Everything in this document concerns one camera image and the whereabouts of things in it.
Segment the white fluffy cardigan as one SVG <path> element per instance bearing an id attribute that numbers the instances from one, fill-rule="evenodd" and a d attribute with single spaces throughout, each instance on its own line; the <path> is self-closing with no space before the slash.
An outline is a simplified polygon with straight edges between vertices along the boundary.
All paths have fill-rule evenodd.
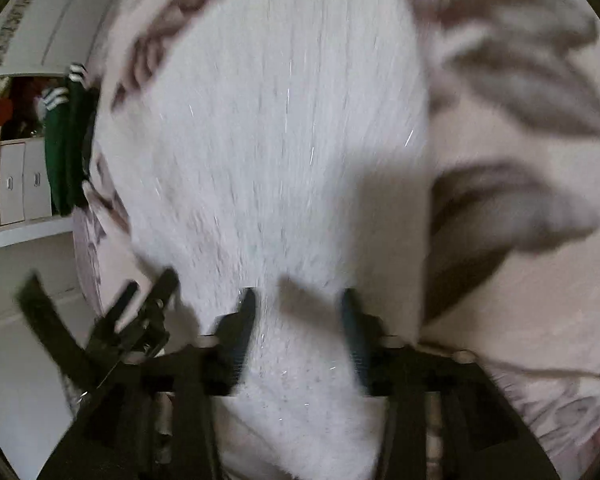
<path id="1" fill-rule="evenodd" d="M 178 272 L 202 330 L 258 294 L 218 434 L 261 477 L 373 473 L 384 407 L 338 302 L 416 333 L 427 119 L 408 0 L 118 0 L 95 141 L 134 252 Z"/>

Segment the floral pink bed blanket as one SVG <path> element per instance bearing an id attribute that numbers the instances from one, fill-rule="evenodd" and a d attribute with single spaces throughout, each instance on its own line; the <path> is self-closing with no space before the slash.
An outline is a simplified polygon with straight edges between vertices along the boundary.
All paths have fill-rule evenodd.
<path id="1" fill-rule="evenodd" d="M 600 19 L 586 0 L 408 0 L 428 90 L 419 322 L 478 356 L 562 476 L 600 426 Z M 94 136 L 86 192 L 136 278 Z"/>

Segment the green white-striped garment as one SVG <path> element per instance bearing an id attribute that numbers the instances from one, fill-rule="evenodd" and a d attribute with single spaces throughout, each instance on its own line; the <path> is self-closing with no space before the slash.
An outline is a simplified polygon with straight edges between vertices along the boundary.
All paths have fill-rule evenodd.
<path id="1" fill-rule="evenodd" d="M 68 217 L 84 208 L 82 183 L 92 154 L 99 88 L 88 81 L 82 64 L 71 64 L 62 83 L 43 94 L 44 148 L 50 197 L 54 211 Z"/>

